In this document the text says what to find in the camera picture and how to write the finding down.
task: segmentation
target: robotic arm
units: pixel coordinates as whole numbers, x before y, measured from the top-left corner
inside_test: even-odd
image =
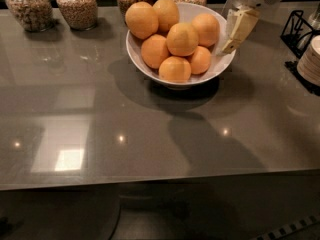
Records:
[[[219,53],[230,54],[248,37],[259,20],[260,6],[272,6],[281,0],[227,0],[226,6],[233,7],[227,15],[226,40]]]

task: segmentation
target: glossy table surface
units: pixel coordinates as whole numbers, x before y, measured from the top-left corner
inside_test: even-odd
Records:
[[[135,68],[116,7],[86,32],[54,9],[59,24],[32,34],[1,10],[0,189],[319,169],[320,98],[280,39],[317,4],[262,9],[228,69],[187,91]]]

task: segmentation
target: black object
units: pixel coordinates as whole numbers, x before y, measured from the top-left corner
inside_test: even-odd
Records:
[[[0,238],[10,233],[13,229],[12,224],[8,222],[7,217],[0,218]]]
[[[297,61],[287,61],[285,63],[286,68],[297,78],[297,80],[312,94],[320,96],[320,87],[310,83],[306,79],[304,79],[297,70]]]
[[[281,39],[296,55],[301,58],[306,51],[311,39],[320,35],[320,30],[315,30],[304,18],[302,10],[294,10],[291,12],[290,17],[282,31]],[[299,42],[306,38],[303,47],[298,47]]]

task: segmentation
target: bowl of oranges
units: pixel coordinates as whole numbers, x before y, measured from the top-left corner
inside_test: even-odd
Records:
[[[157,0],[133,4],[125,15],[126,48],[134,65],[168,88],[183,90],[221,74],[235,51],[217,56],[226,20],[210,8]]]

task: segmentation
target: grains in jar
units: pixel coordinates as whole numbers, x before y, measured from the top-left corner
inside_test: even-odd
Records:
[[[57,0],[57,4],[71,29],[89,30],[97,25],[96,0]]]

